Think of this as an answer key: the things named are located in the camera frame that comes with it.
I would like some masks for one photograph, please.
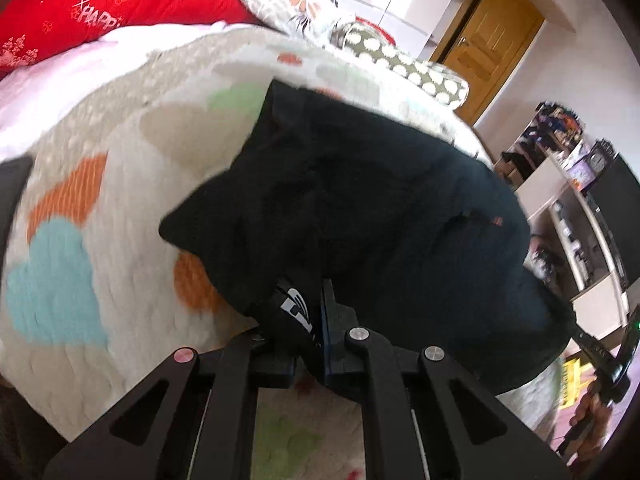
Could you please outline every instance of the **red fabric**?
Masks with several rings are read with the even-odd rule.
[[[366,23],[370,27],[375,28],[380,34],[382,34],[386,38],[386,40],[389,43],[391,43],[393,46],[396,46],[396,40],[394,40],[394,37],[391,34],[389,34],[384,28],[380,28],[375,23],[371,23],[369,20],[365,20],[364,18],[361,18],[360,16],[356,16],[356,20],[358,20],[359,22],[362,22],[362,23]]]
[[[0,14],[0,78],[124,25],[259,23],[240,0],[11,0]]]

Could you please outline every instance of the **white logo on black fabric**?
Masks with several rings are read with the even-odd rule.
[[[295,289],[290,288],[287,291],[288,298],[280,305],[285,312],[289,312],[296,320],[305,327],[305,330],[311,333],[312,326],[309,320],[309,311],[306,308],[305,300],[302,295]]]

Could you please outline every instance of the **green polka dot fabric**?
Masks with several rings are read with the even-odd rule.
[[[334,45],[361,60],[392,70],[452,110],[460,108],[469,95],[469,83],[453,70],[439,63],[418,61],[363,23],[344,27],[334,36]]]

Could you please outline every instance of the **television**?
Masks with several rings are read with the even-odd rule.
[[[621,155],[589,188],[588,202],[610,238],[623,287],[629,288],[640,278],[640,183]]]

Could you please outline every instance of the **quilted bedspread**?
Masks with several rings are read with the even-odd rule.
[[[263,28],[200,38],[95,91],[31,149],[0,304],[0,373],[72,440],[180,346],[220,348],[252,325],[161,218],[227,168],[273,78],[439,136],[490,166],[449,109],[392,72]],[[508,396],[537,429],[559,372]],[[364,476],[360,412],[302,377],[260,393],[254,479]]]

